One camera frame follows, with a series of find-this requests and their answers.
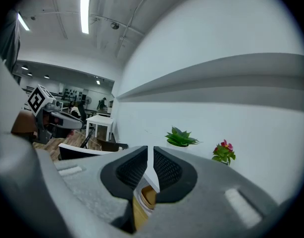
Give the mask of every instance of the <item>ceiling pipe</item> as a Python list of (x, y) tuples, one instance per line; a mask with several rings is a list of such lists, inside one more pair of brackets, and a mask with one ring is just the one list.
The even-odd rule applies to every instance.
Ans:
[(133, 45), (136, 45), (135, 43), (133, 43), (132, 41), (130, 41), (127, 37), (124, 37), (124, 38), (120, 37), (119, 40), (120, 41), (126, 41), (126, 42), (129, 42), (129, 43), (133, 44)]
[(126, 26), (126, 29), (125, 29), (124, 32), (123, 32), (123, 35), (122, 35), (122, 37), (121, 37), (121, 42), (120, 42), (120, 45), (119, 45), (119, 47), (118, 47), (117, 57), (118, 57), (118, 55), (119, 55), (119, 52), (120, 52), (122, 43), (123, 43), (123, 41), (124, 41), (124, 37), (125, 37), (125, 35), (126, 35), (128, 29), (130, 29), (130, 26), (131, 26), (131, 24), (132, 24), (132, 20), (133, 20), (133, 18), (134, 18), (134, 16), (135, 16), (137, 10), (141, 7), (141, 5), (143, 4), (144, 1), (145, 1), (145, 0), (141, 0), (141, 2), (139, 3), (139, 5), (137, 6), (137, 8), (134, 10), (133, 15), (132, 15), (132, 17), (130, 18), (130, 20), (129, 20), (129, 22), (128, 22), (128, 25)]
[[(31, 15), (29, 17), (34, 17), (34, 16), (37, 16), (37, 15), (44, 15), (44, 14), (79, 14), (79, 12), (77, 11), (49, 11), (49, 12), (41, 12), (41, 13), (37, 13), (37, 14), (34, 14), (34, 15)], [(111, 19), (111, 18), (107, 18), (107, 17), (104, 17), (104, 16), (100, 16), (100, 15), (96, 15), (96, 14), (90, 14), (90, 16), (94, 17), (94, 18), (99, 18), (99, 19), (104, 19), (106, 21), (110, 21), (110, 22), (115, 22), (115, 23), (118, 23), (120, 26), (123, 26), (123, 27), (127, 27), (126, 24), (123, 24), (117, 20), (114, 20), (114, 19)], [(132, 27), (128, 27), (128, 29), (130, 31), (133, 31), (141, 36), (144, 36), (145, 34), (132, 28)]]
[[(52, 0), (52, 3), (53, 3), (53, 7), (54, 7), (55, 11), (58, 12), (57, 0)], [(57, 18), (57, 21), (59, 23), (59, 27), (60, 27), (60, 29), (62, 31), (62, 34), (63, 34), (64, 38), (68, 40), (68, 37), (67, 37), (66, 31), (65, 31), (65, 28), (64, 28), (61, 16), (59, 14), (57, 14), (56, 18)]]

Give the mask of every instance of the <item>fluorescent light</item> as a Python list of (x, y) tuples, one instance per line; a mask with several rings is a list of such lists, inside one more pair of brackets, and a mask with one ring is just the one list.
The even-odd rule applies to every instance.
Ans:
[(29, 27), (27, 26), (27, 24), (24, 22), (23, 18), (21, 17), (21, 15), (18, 13), (18, 20), (20, 21), (21, 25), (23, 26), (23, 28), (27, 31), (29, 31)]
[(81, 0), (81, 25), (82, 25), (82, 32), (84, 34), (89, 34), (88, 14), (89, 14), (89, 0)]

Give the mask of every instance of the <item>white table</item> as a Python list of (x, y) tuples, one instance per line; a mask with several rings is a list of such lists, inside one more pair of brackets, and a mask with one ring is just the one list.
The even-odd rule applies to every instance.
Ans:
[(111, 132), (111, 127), (113, 124), (113, 119), (109, 117), (102, 117), (99, 115), (89, 117), (86, 119), (87, 120), (87, 125), (86, 125), (86, 137), (88, 136), (89, 132), (89, 124), (95, 124), (96, 129), (95, 129), (95, 137), (97, 137), (97, 126), (106, 126), (107, 127), (107, 134), (106, 134), (106, 141), (109, 141), (109, 133)]
[(101, 116), (104, 116), (104, 117), (110, 117), (110, 114), (103, 114), (103, 113), (96, 113), (96, 115), (101, 115)]
[(63, 106), (64, 106), (64, 104), (69, 104), (70, 103), (70, 101), (62, 101), (62, 100), (59, 100), (58, 102), (60, 102), (60, 109), (61, 109), (61, 111), (63, 111), (64, 109), (68, 109), (68, 107), (66, 107), (66, 108), (63, 108)]

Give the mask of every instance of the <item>gray robot arm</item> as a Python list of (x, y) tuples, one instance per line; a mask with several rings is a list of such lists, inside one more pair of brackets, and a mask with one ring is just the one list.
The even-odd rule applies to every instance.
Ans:
[[(59, 101), (42, 85), (38, 85), (32, 91), (28, 104), (36, 117), (38, 137), (35, 141), (38, 143), (46, 144), (54, 137), (55, 128), (81, 129), (83, 127), (83, 122), (80, 119), (60, 111)], [(43, 125), (43, 116), (47, 114), (49, 115), (49, 123), (53, 125), (52, 129)]]

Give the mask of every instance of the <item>green plant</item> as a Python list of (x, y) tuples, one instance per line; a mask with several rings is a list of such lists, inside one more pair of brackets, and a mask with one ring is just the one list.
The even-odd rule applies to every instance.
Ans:
[(197, 145), (201, 143), (197, 139), (189, 137), (190, 134), (191, 132), (182, 132), (178, 128), (172, 127), (172, 133), (167, 133), (165, 137), (167, 137), (167, 142), (179, 147), (187, 147), (189, 145)]
[(226, 139), (223, 140), (220, 144), (217, 144), (217, 147), (213, 151), (213, 156), (211, 159), (219, 162), (226, 163), (230, 165), (231, 159), (235, 160), (236, 155), (233, 151), (232, 144), (228, 144)]

